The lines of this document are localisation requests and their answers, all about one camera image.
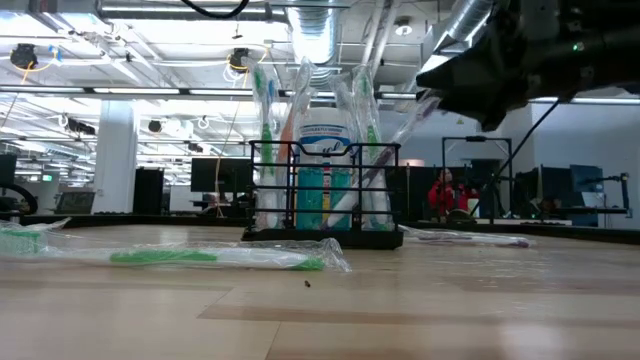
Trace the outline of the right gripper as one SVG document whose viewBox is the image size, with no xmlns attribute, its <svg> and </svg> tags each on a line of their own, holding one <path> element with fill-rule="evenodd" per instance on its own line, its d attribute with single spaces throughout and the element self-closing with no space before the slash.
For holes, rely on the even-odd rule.
<svg viewBox="0 0 640 360">
<path fill-rule="evenodd" d="M 470 49 L 420 73 L 439 108 L 494 131 L 531 99 L 567 101 L 600 85 L 600 0 L 496 0 Z"/>
</svg>

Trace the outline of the purple toothbrush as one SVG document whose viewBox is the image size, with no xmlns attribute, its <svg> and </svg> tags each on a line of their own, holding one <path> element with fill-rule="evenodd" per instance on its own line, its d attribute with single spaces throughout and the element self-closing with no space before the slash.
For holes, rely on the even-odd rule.
<svg viewBox="0 0 640 360">
<path fill-rule="evenodd" d="M 531 240 L 523 237 L 512 237 L 497 234 L 476 232 L 456 232 L 444 229 L 417 229 L 404 225 L 398 228 L 409 238 L 425 244 L 456 244 L 465 246 L 493 246 L 510 248 L 530 248 Z"/>
<path fill-rule="evenodd" d="M 396 145 L 404 144 L 412 133 L 424 124 L 431 114 L 438 108 L 441 98 L 425 93 L 409 112 L 407 120 L 399 127 L 388 143 L 378 145 L 381 151 L 373 157 L 369 164 L 358 169 L 357 178 L 331 209 L 330 215 L 325 220 L 321 229 L 329 229 L 338 223 L 346 215 L 350 214 L 358 202 L 358 197 L 366 190 L 382 192 L 381 187 L 373 187 L 375 179 L 387 166 L 387 163 L 397 153 Z"/>
</svg>

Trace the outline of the teal mouthwash bottle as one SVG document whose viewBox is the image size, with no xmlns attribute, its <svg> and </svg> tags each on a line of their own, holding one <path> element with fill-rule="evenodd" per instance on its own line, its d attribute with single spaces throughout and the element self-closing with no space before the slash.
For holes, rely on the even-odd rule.
<svg viewBox="0 0 640 360">
<path fill-rule="evenodd" d="M 330 186 L 347 188 L 351 185 L 351 173 L 347 168 L 334 168 L 331 173 Z M 332 190 L 330 192 L 330 209 L 334 210 L 336 205 L 346 194 L 346 191 Z M 331 226 L 334 230 L 348 230 L 350 228 L 350 216 L 348 214 L 339 214 L 340 219 Z"/>
<path fill-rule="evenodd" d="M 322 223 L 323 171 L 320 168 L 301 168 L 298 172 L 296 228 L 299 230 L 318 230 Z"/>
</svg>

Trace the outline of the white-lidded wipes canister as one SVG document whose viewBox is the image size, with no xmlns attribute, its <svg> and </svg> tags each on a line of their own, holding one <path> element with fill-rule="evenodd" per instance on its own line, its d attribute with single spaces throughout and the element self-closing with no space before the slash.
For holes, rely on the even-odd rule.
<svg viewBox="0 0 640 360">
<path fill-rule="evenodd" d="M 314 167 L 323 171 L 323 203 L 320 213 L 322 223 L 329 217 L 329 213 L 322 213 L 322 210 L 330 209 L 330 192 L 339 190 L 339 187 L 331 187 L 331 171 L 333 168 L 340 168 L 340 165 L 351 163 L 349 155 L 336 156 L 338 150 L 346 143 L 346 128 L 340 119 L 339 111 L 334 108 L 312 108 L 309 110 L 309 117 L 305 119 L 299 128 L 298 148 L 299 164 L 314 164 Z"/>
</svg>

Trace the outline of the dark computer monitor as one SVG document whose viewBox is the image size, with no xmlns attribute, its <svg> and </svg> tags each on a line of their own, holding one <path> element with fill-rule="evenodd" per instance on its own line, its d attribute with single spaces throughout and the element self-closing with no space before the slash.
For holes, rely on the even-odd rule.
<svg viewBox="0 0 640 360">
<path fill-rule="evenodd" d="M 0 185 L 14 183 L 16 166 L 15 154 L 0 154 Z"/>
<path fill-rule="evenodd" d="M 245 192 L 252 183 L 251 161 L 231 158 L 193 158 L 192 192 Z"/>
</svg>

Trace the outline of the long ceiling light strip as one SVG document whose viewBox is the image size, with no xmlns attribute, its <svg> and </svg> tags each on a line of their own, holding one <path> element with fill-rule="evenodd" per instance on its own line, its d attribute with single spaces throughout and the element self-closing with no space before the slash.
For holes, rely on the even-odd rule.
<svg viewBox="0 0 640 360">
<path fill-rule="evenodd" d="M 37 86 L 37 85 L 0 85 L 0 93 L 17 93 L 34 96 L 84 97 L 84 98 L 131 98 L 131 99 L 200 99 L 239 101 L 252 99 L 251 89 L 241 88 L 145 88 L 145 87 L 71 87 L 71 86 Z M 374 97 L 384 101 L 409 101 L 417 99 L 413 93 L 375 92 Z M 314 100 L 331 102 L 335 100 L 330 91 L 320 91 Z M 579 105 L 640 105 L 640 98 L 621 97 L 578 97 L 571 101 Z"/>
</svg>

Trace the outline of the black cabinet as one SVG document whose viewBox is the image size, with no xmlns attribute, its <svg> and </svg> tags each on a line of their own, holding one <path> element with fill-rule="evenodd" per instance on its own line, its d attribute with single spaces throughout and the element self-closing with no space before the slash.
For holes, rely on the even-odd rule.
<svg viewBox="0 0 640 360">
<path fill-rule="evenodd" d="M 138 168 L 135 174 L 133 213 L 160 215 L 164 186 L 162 169 Z"/>
</svg>

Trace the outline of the white building column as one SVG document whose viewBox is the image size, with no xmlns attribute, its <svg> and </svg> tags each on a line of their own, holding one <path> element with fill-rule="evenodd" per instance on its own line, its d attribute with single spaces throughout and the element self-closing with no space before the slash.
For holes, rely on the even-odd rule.
<svg viewBox="0 0 640 360">
<path fill-rule="evenodd" d="M 139 119 L 132 101 L 103 100 L 97 133 L 92 213 L 133 209 Z"/>
</svg>

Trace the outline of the dark open laptop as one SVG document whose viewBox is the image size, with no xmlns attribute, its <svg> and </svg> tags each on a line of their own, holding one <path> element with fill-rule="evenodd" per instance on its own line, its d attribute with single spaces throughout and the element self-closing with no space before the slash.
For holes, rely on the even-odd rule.
<svg viewBox="0 0 640 360">
<path fill-rule="evenodd" d="M 95 193 L 91 191 L 63 192 L 54 210 L 55 214 L 90 214 L 95 198 Z"/>
</svg>

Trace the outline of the black ceiling device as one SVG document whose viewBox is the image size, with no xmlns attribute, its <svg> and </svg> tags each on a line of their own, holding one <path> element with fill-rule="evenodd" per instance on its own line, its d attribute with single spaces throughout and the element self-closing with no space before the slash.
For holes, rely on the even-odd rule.
<svg viewBox="0 0 640 360">
<path fill-rule="evenodd" d="M 38 64 L 35 45 L 29 43 L 17 44 L 10 53 L 10 62 L 12 65 L 23 70 L 34 69 Z"/>
</svg>

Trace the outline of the black curved tube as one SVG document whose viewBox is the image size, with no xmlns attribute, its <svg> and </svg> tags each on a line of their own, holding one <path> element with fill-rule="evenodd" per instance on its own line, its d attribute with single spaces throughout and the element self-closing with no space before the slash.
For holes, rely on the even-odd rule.
<svg viewBox="0 0 640 360">
<path fill-rule="evenodd" d="M 21 195 L 24 200 L 27 202 L 29 209 L 27 211 L 19 211 L 19 214 L 21 215 L 33 215 L 37 212 L 38 210 L 38 203 L 36 198 L 24 187 L 21 187 L 19 185 L 16 184 L 9 184 L 9 183 L 0 183 L 0 189 L 3 190 L 11 190 L 14 191 L 16 193 L 18 193 L 19 195 Z"/>
</svg>

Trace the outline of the black stand frame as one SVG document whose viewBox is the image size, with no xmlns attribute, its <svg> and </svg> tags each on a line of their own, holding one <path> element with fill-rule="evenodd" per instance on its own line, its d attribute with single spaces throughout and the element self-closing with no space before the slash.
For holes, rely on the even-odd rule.
<svg viewBox="0 0 640 360">
<path fill-rule="evenodd" d="M 442 147 L 442 170 L 447 167 L 446 155 L 449 152 L 449 148 L 446 147 L 446 142 L 448 140 L 451 141 L 464 141 L 467 143 L 481 143 L 481 142 L 494 142 L 495 145 L 502 150 L 503 153 L 507 155 L 507 159 L 503 162 L 501 167 L 493 173 L 492 178 L 488 183 L 486 183 L 482 187 L 482 193 L 478 201 L 480 202 L 486 193 L 490 193 L 491 195 L 497 189 L 496 185 L 499 181 L 507 181 L 508 182 L 508 195 L 509 195 L 509 205 L 513 205 L 513 165 L 512 161 L 514 159 L 515 153 L 513 150 L 512 140 L 506 137 L 486 137 L 482 135 L 473 135 L 473 136 L 465 136 L 465 137 L 443 137 L 441 140 Z M 471 209 L 471 214 L 474 214 L 475 211 L 480 207 L 480 203 L 477 203 L 474 208 Z M 497 198 L 495 196 L 491 196 L 491 214 L 489 217 L 489 223 L 494 224 L 495 220 L 498 218 L 494 207 L 497 202 Z"/>
</svg>

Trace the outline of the silver round air duct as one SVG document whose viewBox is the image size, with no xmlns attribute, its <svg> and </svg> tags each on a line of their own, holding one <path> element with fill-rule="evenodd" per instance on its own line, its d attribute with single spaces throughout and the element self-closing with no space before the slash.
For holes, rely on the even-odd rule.
<svg viewBox="0 0 640 360">
<path fill-rule="evenodd" d="M 304 1 L 310 5 L 286 9 L 294 57 L 297 62 L 306 57 L 317 67 L 312 87 L 328 89 L 329 78 L 336 73 L 331 67 L 337 60 L 340 10 L 329 6 L 334 0 Z"/>
<path fill-rule="evenodd" d="M 475 45 L 495 3 L 496 0 L 456 0 L 446 19 L 430 25 L 421 44 L 420 67 L 404 91 L 420 94 L 433 89 L 444 95 L 474 84 L 476 73 L 471 66 L 441 51 L 461 46 L 462 55 Z"/>
</svg>

